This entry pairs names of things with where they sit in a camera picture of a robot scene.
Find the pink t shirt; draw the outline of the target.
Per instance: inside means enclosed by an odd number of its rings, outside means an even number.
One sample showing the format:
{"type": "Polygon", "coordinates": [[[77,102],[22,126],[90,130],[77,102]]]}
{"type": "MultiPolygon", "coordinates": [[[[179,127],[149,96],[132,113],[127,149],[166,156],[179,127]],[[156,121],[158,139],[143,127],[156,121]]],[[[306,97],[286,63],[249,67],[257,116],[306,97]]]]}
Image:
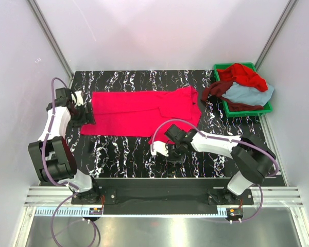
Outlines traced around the pink t shirt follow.
{"type": "Polygon", "coordinates": [[[192,86],[171,92],[93,92],[91,104],[95,124],[84,125],[82,135],[149,137],[166,143],[164,133],[172,124],[187,132],[201,117],[192,86]]]}

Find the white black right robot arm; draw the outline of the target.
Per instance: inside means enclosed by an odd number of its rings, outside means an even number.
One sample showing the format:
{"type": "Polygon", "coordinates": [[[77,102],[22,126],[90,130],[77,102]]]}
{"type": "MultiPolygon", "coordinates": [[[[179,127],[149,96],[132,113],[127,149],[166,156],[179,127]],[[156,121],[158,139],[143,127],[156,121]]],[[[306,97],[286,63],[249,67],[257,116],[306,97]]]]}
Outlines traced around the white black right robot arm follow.
{"type": "Polygon", "coordinates": [[[171,161],[182,161],[189,151],[214,153],[234,160],[238,172],[223,189],[208,191],[210,204],[238,204],[246,189],[262,185],[266,177],[276,175],[279,170],[276,155],[255,135],[223,136],[198,129],[186,132],[173,124],[165,136],[174,143],[166,148],[171,161]]]}

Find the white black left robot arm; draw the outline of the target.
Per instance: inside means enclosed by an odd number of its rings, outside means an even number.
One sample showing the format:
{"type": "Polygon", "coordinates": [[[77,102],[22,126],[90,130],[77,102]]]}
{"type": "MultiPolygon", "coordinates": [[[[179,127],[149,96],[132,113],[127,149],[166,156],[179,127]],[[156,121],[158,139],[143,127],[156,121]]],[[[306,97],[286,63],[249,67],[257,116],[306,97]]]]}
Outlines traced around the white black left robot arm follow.
{"type": "Polygon", "coordinates": [[[28,145],[28,152],[37,177],[42,184],[67,186],[75,198],[83,203],[100,199],[95,179],[77,168],[77,162],[66,143],[68,128],[94,124],[93,109],[84,102],[82,91],[56,89],[46,108],[45,129],[36,142],[28,145]]]}

